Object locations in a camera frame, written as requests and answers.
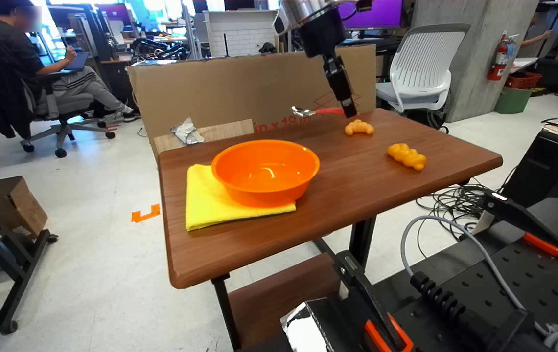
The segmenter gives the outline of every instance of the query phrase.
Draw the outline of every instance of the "white chair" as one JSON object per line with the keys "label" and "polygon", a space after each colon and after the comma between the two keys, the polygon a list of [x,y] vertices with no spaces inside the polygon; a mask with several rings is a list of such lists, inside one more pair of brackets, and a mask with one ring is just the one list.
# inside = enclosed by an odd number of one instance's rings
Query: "white chair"
{"label": "white chair", "polygon": [[441,109],[451,92],[451,62],[468,29],[464,23],[411,29],[392,60],[390,82],[376,84],[378,98],[398,113]]}

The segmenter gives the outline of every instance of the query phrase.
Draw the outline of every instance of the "black chair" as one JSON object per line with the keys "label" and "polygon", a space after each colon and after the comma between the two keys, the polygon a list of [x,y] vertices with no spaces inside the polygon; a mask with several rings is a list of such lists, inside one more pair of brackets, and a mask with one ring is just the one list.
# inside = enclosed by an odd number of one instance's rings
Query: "black chair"
{"label": "black chair", "polygon": [[[53,82],[57,82],[59,78],[63,78],[63,74],[43,76],[45,101],[37,101],[35,96],[30,92],[28,84],[16,72],[12,72],[8,64],[2,64],[0,58],[0,131],[6,137],[14,137],[16,131],[24,139],[22,146],[26,152],[35,150],[35,146],[32,145],[33,141],[43,139],[47,135],[57,135],[55,154],[59,158],[67,156],[65,139],[69,137],[71,141],[75,141],[73,129],[106,131],[106,137],[114,139],[116,133],[106,129],[108,125],[114,125],[114,115],[108,115],[104,123],[92,119],[69,123],[71,117],[86,117],[96,101],[90,94],[79,94],[71,101],[57,100],[53,94]],[[59,121],[59,125],[53,125],[43,133],[32,135],[32,121]]]}

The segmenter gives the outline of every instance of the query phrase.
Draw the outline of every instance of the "table leg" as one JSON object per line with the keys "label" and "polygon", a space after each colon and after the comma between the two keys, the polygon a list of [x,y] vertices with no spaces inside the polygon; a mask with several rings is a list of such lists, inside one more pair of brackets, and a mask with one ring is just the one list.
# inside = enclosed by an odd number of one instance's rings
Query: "table leg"
{"label": "table leg", "polygon": [[227,334],[231,336],[233,350],[241,350],[241,340],[239,340],[239,332],[237,332],[237,324],[235,324],[235,317],[233,317],[233,309],[231,309],[231,299],[229,299],[225,283],[223,283],[227,277],[229,276],[219,276],[219,277],[214,277],[212,281],[216,285],[216,293],[219,299],[219,307],[221,307],[221,315],[225,321]]}
{"label": "table leg", "polygon": [[374,227],[376,227],[376,217],[370,217],[370,219],[364,219],[353,225],[353,236],[351,236],[349,250],[362,272],[368,262]]}

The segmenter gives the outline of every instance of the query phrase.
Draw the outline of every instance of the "floor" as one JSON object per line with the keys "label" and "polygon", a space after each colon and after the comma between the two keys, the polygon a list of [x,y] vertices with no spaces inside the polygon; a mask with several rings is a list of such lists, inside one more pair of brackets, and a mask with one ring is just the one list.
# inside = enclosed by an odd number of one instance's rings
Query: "floor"
{"label": "floor", "polygon": [[[541,121],[556,115],[558,98],[541,96],[525,113],[488,113],[449,127],[452,135],[503,154],[501,168],[478,178],[498,188],[541,131]],[[24,176],[49,215],[47,227],[61,234],[18,311],[20,330],[0,336],[0,352],[231,350],[214,287],[202,283],[180,291],[169,283],[161,217],[131,223],[131,211],[161,201],[141,121],[122,125],[114,141],[79,131],[67,150],[67,158],[55,158],[49,141],[26,154],[18,141],[0,137],[0,178]],[[372,281],[402,270],[398,236],[423,213],[407,203],[378,217],[366,272]],[[329,242],[347,248],[349,229],[329,234]],[[421,242],[433,254],[452,238],[427,223]],[[241,287],[313,254],[312,244],[302,244],[233,272],[227,285]],[[0,274],[0,305],[10,283]]]}

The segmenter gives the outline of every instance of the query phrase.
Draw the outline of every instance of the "office chair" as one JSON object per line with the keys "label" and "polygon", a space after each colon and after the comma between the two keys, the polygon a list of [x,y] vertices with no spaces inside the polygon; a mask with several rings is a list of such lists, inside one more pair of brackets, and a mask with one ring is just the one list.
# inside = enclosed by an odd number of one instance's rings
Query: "office chair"
{"label": "office chair", "polygon": [[376,84],[376,96],[398,113],[427,109],[429,125],[451,92],[451,62],[470,25],[445,23],[411,29],[392,60],[390,82]]}
{"label": "office chair", "polygon": [[[18,135],[24,139],[22,146],[26,152],[35,150],[32,145],[37,139],[47,135],[57,135],[57,150],[59,158],[67,156],[65,139],[69,137],[75,141],[73,129],[86,129],[86,131],[104,131],[102,127],[112,125],[110,117],[106,115],[104,123],[90,125],[90,121],[82,123],[69,123],[71,117],[82,115],[92,109],[94,96],[79,94],[71,101],[57,100],[53,94],[53,82],[59,80],[63,74],[47,74],[43,78],[43,92],[45,101],[37,101],[35,96],[30,92],[28,84],[16,76],[8,64],[0,62],[0,131],[6,137],[14,137],[12,131],[6,131],[10,125]],[[59,125],[51,125],[47,131],[32,135],[30,125],[32,121],[59,121]]]}

